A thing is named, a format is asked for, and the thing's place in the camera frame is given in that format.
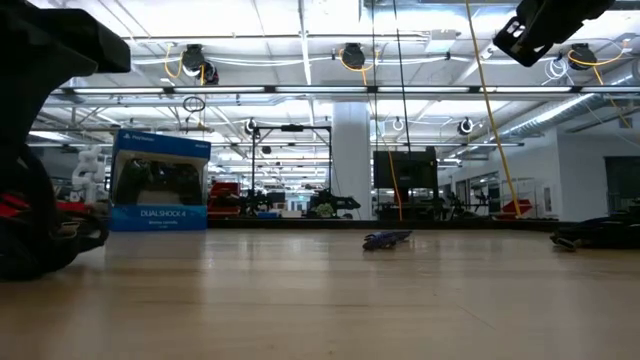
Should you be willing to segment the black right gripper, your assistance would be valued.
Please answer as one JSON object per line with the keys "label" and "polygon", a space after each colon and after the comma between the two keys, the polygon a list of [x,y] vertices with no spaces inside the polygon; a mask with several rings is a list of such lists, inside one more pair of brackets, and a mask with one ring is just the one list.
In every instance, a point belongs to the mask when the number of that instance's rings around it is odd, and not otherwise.
{"label": "black right gripper", "polygon": [[533,66],[553,46],[571,37],[585,20],[594,20],[615,0],[522,0],[519,17],[496,33],[493,44],[525,67]]}

